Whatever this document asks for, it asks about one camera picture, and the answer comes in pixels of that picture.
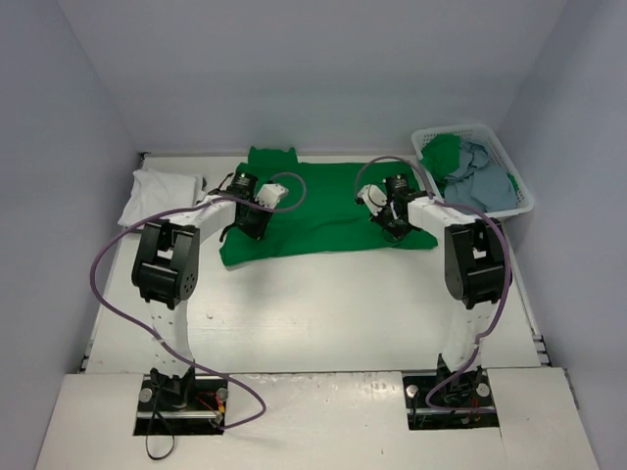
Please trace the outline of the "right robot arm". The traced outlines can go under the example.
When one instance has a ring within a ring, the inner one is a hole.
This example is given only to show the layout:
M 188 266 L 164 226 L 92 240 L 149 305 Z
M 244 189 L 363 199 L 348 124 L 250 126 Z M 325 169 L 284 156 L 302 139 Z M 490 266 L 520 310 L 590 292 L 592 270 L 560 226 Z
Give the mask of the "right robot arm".
M 463 373 L 480 365 L 481 344 L 505 309 L 511 267 L 501 224 L 410 188 L 403 174 L 386 178 L 383 187 L 363 186 L 358 198 L 370 211 L 370 220 L 394 242 L 412 231 L 425 232 L 442 250 L 444 282 L 459 305 L 440 353 L 448 370 L 435 376 L 433 390 L 439 400 L 455 403 L 469 389 Z

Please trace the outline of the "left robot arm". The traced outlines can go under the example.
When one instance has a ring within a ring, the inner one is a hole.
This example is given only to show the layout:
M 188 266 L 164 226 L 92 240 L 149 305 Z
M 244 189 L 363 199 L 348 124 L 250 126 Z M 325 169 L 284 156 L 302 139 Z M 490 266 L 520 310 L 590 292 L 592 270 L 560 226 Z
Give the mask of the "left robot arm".
M 218 233 L 237 228 L 255 241 L 265 235 L 271 211 L 289 190 L 237 172 L 227 188 L 209 194 L 197 211 L 144 225 L 131 271 L 131 282 L 149 306 L 157 333 L 156 358 L 150 376 L 161 387 L 161 400 L 181 411 L 196 398 L 193 354 L 188 340 L 188 301 L 199 282 L 201 245 Z

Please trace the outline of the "white t-shirt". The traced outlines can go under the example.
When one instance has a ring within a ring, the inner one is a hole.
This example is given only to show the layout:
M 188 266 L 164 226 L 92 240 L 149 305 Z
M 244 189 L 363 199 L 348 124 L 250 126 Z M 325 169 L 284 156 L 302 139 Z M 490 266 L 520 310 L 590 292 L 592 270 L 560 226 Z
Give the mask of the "white t-shirt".
M 197 177 L 202 174 L 178 174 L 153 169 L 133 172 L 130 197 L 124 206 L 118 225 L 128 227 L 159 212 L 195 206 Z

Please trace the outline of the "green t-shirt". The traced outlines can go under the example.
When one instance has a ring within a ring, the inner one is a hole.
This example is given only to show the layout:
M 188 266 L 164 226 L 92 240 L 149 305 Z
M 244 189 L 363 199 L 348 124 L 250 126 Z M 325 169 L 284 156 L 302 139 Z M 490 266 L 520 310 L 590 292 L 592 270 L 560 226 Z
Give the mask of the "green t-shirt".
M 258 177 L 260 184 L 277 173 L 293 172 L 304 179 L 308 194 L 294 211 L 273 214 L 260 241 L 239 228 L 229 230 L 219 250 L 223 265 L 323 252 L 435 248 L 436 239 L 426 232 L 412 231 L 395 242 L 369 220 L 368 209 L 355 203 L 354 183 L 362 167 L 360 163 L 301 163 L 293 148 L 252 147 L 239 171 Z

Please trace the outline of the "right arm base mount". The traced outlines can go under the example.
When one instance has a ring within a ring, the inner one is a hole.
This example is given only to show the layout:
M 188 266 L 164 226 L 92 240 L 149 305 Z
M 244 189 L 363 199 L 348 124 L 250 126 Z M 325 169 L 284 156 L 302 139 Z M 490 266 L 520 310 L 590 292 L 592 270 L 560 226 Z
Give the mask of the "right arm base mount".
M 499 428 L 500 421 L 489 382 L 481 368 L 465 373 L 431 399 L 428 393 L 445 379 L 443 370 L 436 375 L 404 374 L 408 426 L 411 431 L 472 430 Z

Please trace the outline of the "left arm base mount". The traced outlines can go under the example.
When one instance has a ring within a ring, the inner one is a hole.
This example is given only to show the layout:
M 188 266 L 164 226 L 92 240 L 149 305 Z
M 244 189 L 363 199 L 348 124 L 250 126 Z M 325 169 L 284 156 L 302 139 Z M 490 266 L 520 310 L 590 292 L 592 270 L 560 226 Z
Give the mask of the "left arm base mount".
M 214 376 L 201 375 L 186 403 L 176 396 L 157 391 L 144 376 L 134 421 L 134 436 L 220 436 L 225 425 L 228 384 Z

